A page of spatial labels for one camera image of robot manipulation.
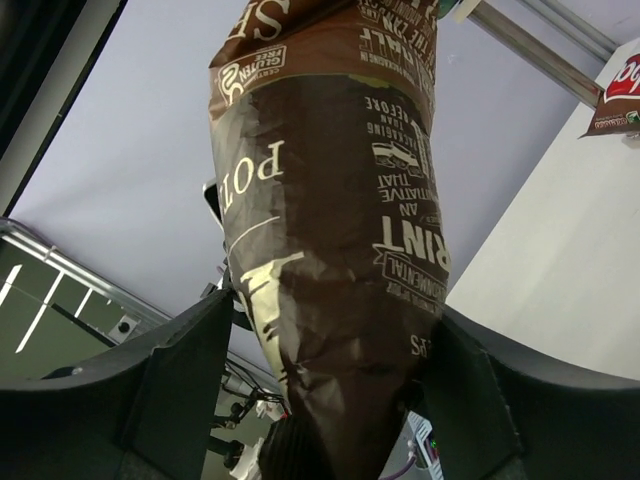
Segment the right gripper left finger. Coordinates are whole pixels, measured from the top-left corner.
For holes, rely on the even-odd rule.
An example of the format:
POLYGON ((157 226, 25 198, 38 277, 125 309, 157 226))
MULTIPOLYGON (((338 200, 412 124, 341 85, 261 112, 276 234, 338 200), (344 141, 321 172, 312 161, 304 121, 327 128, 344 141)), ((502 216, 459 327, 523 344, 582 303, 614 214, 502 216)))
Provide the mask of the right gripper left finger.
POLYGON ((3 385, 2 478, 200 478, 232 310, 216 291, 96 357, 3 385))

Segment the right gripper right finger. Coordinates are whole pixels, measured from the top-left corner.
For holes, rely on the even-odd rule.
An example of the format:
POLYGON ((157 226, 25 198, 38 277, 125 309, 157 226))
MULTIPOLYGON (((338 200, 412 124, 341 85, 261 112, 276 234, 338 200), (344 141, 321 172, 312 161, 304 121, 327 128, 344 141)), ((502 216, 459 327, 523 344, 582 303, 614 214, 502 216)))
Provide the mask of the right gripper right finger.
POLYGON ((447 479, 636 479, 639 383, 555 359, 446 308, 417 411, 447 479))

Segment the brown Chuba bag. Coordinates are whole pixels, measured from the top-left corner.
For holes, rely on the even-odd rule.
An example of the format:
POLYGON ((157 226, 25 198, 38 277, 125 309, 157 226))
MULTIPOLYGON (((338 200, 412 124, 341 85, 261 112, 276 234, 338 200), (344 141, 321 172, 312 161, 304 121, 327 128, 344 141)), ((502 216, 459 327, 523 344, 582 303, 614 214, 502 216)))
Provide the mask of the brown Chuba bag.
POLYGON ((600 94, 581 138, 625 135, 639 137, 639 43, 600 94))

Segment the brown sea salt chips bag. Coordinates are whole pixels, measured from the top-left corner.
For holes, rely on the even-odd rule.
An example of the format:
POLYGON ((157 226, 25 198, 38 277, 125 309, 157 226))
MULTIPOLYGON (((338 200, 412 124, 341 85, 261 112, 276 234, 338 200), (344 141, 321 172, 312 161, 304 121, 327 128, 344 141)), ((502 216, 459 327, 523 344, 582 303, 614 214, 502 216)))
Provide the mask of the brown sea salt chips bag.
POLYGON ((451 259, 432 164, 435 1, 252 1, 210 66, 230 279, 290 415, 265 479, 376 479, 451 259))

